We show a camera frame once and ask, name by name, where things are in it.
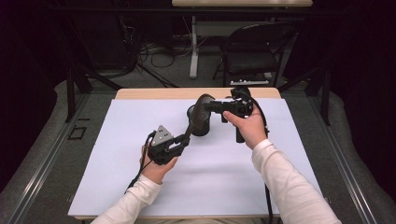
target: white table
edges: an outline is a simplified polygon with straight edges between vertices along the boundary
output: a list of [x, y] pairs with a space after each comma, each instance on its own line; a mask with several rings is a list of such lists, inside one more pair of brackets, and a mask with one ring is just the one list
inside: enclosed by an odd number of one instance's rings
[[[174, 7], [311, 7], [312, 0], [173, 0]], [[198, 24], [195, 16], [191, 22], [191, 68], [190, 78], [197, 78], [198, 69], [198, 35], [230, 35], [238, 27], [252, 22], [202, 22]]]
[[[275, 88], [251, 88], [267, 117], [269, 137], [317, 188], [318, 181], [283, 99]], [[186, 111], [199, 95], [221, 100], [229, 89], [121, 90], [108, 109], [69, 216], [100, 215], [124, 193], [139, 168], [140, 148], [161, 124], [174, 135], [188, 126]], [[209, 134], [191, 136], [163, 189], [142, 218], [264, 217], [268, 215], [264, 183], [251, 162], [251, 150], [235, 142], [235, 128], [213, 114]], [[274, 214], [278, 214], [273, 203]]]

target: white paper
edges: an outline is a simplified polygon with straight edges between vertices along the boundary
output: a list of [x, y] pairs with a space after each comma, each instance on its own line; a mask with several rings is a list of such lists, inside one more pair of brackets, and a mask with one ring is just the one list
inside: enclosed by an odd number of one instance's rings
[[[269, 138], [320, 192], [303, 144], [283, 99], [256, 99], [268, 122]], [[139, 169], [141, 147], [163, 125], [174, 136], [188, 126], [196, 100], [113, 100], [92, 150], [69, 216], [98, 216], [125, 192]], [[278, 214], [273, 201], [274, 214]], [[210, 131], [191, 136], [163, 188], [141, 217], [267, 215], [264, 183], [251, 150], [235, 141], [235, 127], [212, 113]]]

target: person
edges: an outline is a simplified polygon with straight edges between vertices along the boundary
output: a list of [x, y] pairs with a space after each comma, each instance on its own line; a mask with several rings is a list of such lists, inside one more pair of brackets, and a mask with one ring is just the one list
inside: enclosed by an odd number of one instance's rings
[[[257, 106], [253, 107], [252, 114], [246, 119], [229, 111], [225, 111], [223, 116], [239, 129], [247, 146], [252, 149], [253, 165], [272, 193], [283, 223], [341, 223], [320, 193], [267, 138]], [[149, 161], [148, 156], [145, 156], [145, 161]], [[93, 223], [134, 223], [140, 210], [153, 203], [164, 176], [176, 162], [177, 158], [165, 165], [151, 162], [135, 185]]]

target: white sleeve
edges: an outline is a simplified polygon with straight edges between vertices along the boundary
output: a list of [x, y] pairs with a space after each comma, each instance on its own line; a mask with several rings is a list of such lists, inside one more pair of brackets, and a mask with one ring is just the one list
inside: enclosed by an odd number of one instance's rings
[[283, 223], [341, 223], [320, 193], [268, 139], [253, 148], [252, 160], [275, 199]]
[[128, 188], [125, 194], [116, 203], [97, 217], [92, 223], [132, 224], [139, 215], [140, 210], [154, 202], [160, 189], [161, 185], [141, 175], [133, 187]]

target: office chair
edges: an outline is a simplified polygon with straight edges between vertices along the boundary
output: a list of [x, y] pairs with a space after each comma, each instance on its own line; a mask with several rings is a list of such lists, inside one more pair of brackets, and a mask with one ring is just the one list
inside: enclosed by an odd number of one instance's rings
[[227, 76], [275, 73], [272, 86], [276, 86], [284, 48], [296, 35], [297, 29], [289, 23], [265, 23], [245, 26], [234, 31], [220, 44], [221, 61], [212, 79], [223, 66], [223, 87]]

